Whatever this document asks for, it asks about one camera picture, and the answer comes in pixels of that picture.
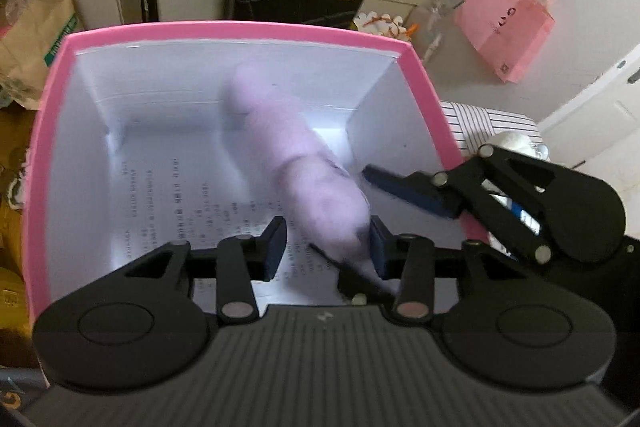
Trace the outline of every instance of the white door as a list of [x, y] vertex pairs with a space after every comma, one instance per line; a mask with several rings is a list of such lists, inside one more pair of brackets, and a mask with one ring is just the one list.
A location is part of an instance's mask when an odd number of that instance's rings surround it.
[[625, 205], [626, 233], [640, 238], [640, 128], [577, 170], [606, 181], [616, 190]]
[[640, 46], [540, 122], [551, 159], [575, 167], [640, 128]]

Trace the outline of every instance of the striped fabric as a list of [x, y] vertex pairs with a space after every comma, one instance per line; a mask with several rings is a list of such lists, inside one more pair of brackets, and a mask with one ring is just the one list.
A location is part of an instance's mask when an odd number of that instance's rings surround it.
[[542, 143], [538, 126], [526, 116], [464, 103], [440, 102], [463, 156], [474, 155], [486, 140], [503, 131], [526, 134], [533, 145]]

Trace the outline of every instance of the pink box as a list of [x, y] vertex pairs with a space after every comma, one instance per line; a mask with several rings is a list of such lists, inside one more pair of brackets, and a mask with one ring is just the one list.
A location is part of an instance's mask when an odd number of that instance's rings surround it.
[[[242, 159], [242, 130], [222, 103], [226, 81], [251, 60], [302, 99], [310, 126], [355, 176], [369, 163], [409, 174], [462, 162], [433, 86], [405, 42], [222, 21], [69, 35], [31, 141], [23, 268], [32, 319], [180, 230], [192, 248], [209, 248], [227, 235], [259, 233], [279, 212], [264, 179]], [[484, 237], [470, 218], [440, 219], [362, 187], [372, 213], [394, 233], [421, 233], [449, 248]], [[291, 256], [276, 281], [256, 283], [258, 303], [309, 303], [318, 298], [309, 287], [335, 287], [335, 274], [324, 267], [320, 275], [289, 229]], [[212, 282], [199, 281], [194, 299], [204, 309], [211, 295]]]

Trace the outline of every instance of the ribbed black surface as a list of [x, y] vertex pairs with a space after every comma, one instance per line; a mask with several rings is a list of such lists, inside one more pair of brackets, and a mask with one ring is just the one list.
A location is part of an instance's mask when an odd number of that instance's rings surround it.
[[54, 387], [26, 414], [38, 427], [613, 427], [624, 416], [592, 385], [489, 387], [375, 307], [276, 306], [222, 330], [173, 380], [121, 396]]

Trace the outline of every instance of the purple plush toy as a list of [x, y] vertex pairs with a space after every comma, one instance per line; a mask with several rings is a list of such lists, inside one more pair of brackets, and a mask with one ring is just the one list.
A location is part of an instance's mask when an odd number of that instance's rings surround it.
[[230, 83], [232, 111], [256, 161], [289, 219], [329, 257], [356, 257], [366, 248], [369, 203], [356, 182], [300, 114], [301, 103], [278, 93], [258, 68], [241, 66]]

